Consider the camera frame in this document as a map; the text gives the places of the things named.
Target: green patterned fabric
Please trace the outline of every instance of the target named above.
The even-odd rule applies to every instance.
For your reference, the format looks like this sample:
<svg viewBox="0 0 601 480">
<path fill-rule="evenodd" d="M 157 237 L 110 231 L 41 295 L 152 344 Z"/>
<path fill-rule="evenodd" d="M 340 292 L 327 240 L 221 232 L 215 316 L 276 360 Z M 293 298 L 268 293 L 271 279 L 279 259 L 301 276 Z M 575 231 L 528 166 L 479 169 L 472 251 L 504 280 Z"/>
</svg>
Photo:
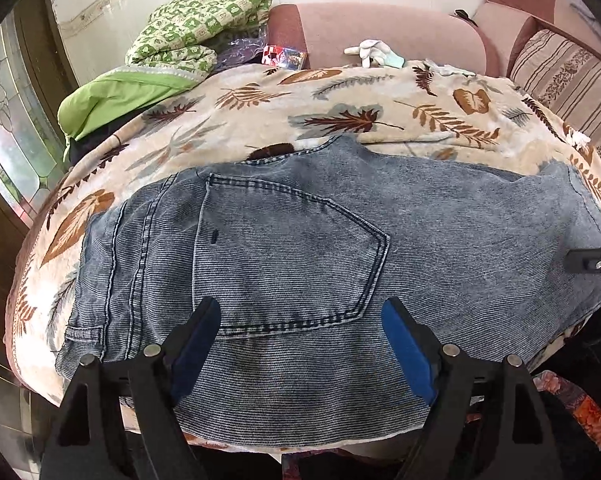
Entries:
<svg viewBox="0 0 601 480">
<path fill-rule="evenodd" d="M 125 63 L 187 70 L 202 82 L 216 51 L 237 36 L 258 33 L 272 0 L 174 0 L 149 15 Z"/>
</svg>

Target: stained glass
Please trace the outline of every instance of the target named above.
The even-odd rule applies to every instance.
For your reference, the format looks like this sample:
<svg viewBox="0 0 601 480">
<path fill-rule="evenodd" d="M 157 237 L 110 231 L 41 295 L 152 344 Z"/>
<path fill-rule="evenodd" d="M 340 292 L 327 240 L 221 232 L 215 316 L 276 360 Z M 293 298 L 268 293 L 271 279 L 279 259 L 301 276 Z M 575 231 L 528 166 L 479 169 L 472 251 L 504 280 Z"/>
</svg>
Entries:
<svg viewBox="0 0 601 480">
<path fill-rule="evenodd" d="M 0 27 L 0 193 L 29 226 L 67 170 L 63 148 L 34 93 L 10 14 Z"/>
</svg>

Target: plastic bag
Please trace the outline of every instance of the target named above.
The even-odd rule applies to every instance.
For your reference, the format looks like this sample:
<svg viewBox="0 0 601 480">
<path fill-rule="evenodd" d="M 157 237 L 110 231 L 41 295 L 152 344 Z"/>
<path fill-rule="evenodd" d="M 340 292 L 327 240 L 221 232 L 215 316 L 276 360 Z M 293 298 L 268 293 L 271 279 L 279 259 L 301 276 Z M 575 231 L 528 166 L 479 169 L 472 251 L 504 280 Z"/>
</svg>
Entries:
<svg viewBox="0 0 601 480">
<path fill-rule="evenodd" d="M 255 57 L 259 57 L 260 62 L 260 56 L 263 54 L 266 44 L 267 25 L 260 28 L 257 38 L 238 38 L 230 41 L 228 47 L 218 54 L 216 66 L 211 75 L 244 65 Z"/>
</svg>

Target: leaf-patterned blanket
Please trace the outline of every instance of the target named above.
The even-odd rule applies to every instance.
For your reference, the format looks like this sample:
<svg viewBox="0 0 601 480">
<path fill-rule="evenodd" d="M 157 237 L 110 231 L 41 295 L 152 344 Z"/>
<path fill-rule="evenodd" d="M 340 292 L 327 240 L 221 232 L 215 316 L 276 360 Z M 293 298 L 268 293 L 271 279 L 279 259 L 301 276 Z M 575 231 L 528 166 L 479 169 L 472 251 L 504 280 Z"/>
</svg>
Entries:
<svg viewBox="0 0 601 480">
<path fill-rule="evenodd" d="M 184 168 L 311 148 L 346 134 L 374 152 L 519 174 L 536 174 L 549 160 L 560 160 L 580 171 L 601 208 L 601 160 L 590 148 L 570 146 L 572 133 L 506 78 L 442 76 L 419 61 L 401 70 L 292 72 L 246 65 L 213 76 L 128 123 L 52 194 L 25 241 L 7 306 L 12 368 L 35 391 L 60 402 L 64 385 L 55 353 L 66 336 L 87 221 Z M 561 335 L 550 351 L 575 331 Z M 539 348 L 536 362 L 550 351 Z M 125 417 L 135 428 L 131 410 L 125 408 Z M 223 442 L 203 444 L 228 449 Z"/>
<path fill-rule="evenodd" d="M 173 0 L 149 15 L 125 63 L 170 66 L 207 77 L 216 53 L 267 22 L 272 0 Z"/>
</svg>

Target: back pocket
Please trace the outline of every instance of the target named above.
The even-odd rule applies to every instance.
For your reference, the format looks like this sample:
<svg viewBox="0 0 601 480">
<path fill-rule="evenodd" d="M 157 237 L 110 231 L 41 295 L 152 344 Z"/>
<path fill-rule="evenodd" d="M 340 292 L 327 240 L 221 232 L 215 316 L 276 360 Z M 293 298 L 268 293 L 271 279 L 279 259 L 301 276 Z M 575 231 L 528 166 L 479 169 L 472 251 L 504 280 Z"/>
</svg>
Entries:
<svg viewBox="0 0 601 480">
<path fill-rule="evenodd" d="M 299 332 L 361 317 L 389 237 L 333 200 L 266 180 L 210 175 L 192 298 L 222 307 L 219 336 Z"/>
</svg>

